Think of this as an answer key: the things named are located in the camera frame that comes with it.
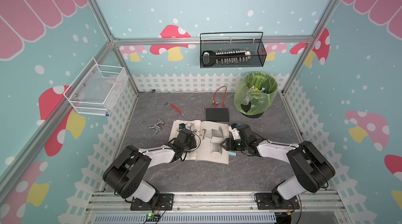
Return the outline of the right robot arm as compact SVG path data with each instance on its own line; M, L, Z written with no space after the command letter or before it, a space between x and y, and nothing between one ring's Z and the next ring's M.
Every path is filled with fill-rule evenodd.
M315 193L327 187L336 171L309 141L285 144L270 141L254 133L247 124L232 124L229 138L220 143L227 151L248 152L251 157L272 158L291 165L294 176L275 186L272 198L278 204L304 192Z

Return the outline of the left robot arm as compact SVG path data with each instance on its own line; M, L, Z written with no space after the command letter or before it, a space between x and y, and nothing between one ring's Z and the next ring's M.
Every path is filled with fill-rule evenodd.
M106 169L103 181L115 195L123 199L132 197L151 205L158 200L159 192L143 180L148 168L185 161L187 155L200 145L200 136L188 129L181 129L177 137L157 148L139 149L129 145Z

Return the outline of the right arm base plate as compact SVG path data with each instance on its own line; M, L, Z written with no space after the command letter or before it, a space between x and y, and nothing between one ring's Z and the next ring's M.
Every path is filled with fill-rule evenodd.
M258 210L299 210L299 200L293 197L289 200L283 199L278 193L255 193L254 201L257 204Z

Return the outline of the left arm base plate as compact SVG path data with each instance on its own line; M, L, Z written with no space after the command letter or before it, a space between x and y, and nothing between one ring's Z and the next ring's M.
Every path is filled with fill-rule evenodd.
M131 201L130 210L131 211L141 211L141 210L172 210L174 194L160 194L156 193L151 200L144 202L138 198Z

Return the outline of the sketch drawing book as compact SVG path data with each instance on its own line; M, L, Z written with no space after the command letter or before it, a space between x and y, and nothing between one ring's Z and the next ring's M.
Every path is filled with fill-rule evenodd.
M229 138L229 125L211 121L183 121L176 120L173 123L170 139L179 135L179 125L185 124L186 129L196 134L197 150L182 155L187 160L209 161L220 164L229 163L228 151L221 147L221 143Z

